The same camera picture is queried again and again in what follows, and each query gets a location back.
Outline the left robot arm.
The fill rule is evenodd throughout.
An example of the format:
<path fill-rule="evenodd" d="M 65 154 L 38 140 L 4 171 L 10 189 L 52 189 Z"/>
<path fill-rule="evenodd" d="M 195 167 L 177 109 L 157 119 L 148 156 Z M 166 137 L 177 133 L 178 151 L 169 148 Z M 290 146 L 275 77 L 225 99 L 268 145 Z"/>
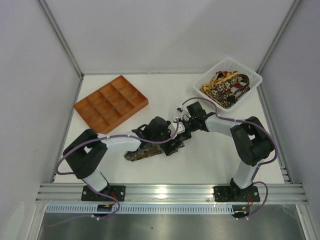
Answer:
<path fill-rule="evenodd" d="M 92 191 L 102 193 L 110 187 L 98 170 L 103 157 L 124 152 L 124 158 L 134 162 L 159 154 L 169 156 L 183 145 L 181 135 L 185 131 L 181 119 L 166 121 L 158 116 L 149 124 L 121 134 L 103 135 L 89 128 L 64 150 L 61 159 L 77 179 Z"/>

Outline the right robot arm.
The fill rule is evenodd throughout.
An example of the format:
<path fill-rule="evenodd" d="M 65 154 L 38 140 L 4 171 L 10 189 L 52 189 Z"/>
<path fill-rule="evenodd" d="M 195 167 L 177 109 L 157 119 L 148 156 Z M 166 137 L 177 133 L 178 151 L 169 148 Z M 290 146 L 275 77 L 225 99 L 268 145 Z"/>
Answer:
<path fill-rule="evenodd" d="M 223 202 L 241 201 L 253 190 L 253 180 L 259 168 L 273 162 L 264 160 L 271 152 L 275 152 L 273 160 L 278 157 L 274 139 L 255 116 L 245 120 L 218 116 L 216 112 L 207 113 L 198 101 L 186 108 L 189 115 L 179 120 L 179 124 L 183 126 L 183 131 L 179 132 L 182 139 L 189 139 L 191 133 L 198 130 L 232 138 L 240 163 L 235 176 L 230 180 L 228 194 L 223 196 L 225 190 L 217 194 Z"/>

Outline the brown grey floral tie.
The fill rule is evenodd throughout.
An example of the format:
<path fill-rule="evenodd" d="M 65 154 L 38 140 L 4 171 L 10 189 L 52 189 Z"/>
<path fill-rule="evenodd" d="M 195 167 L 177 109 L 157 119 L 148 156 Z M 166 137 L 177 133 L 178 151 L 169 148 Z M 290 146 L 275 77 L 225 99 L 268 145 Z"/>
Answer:
<path fill-rule="evenodd" d="M 127 151 L 124 154 L 124 158 L 128 161 L 135 162 L 161 154 L 164 154 L 164 152 L 162 151 L 160 144 L 142 143 L 137 150 Z"/>

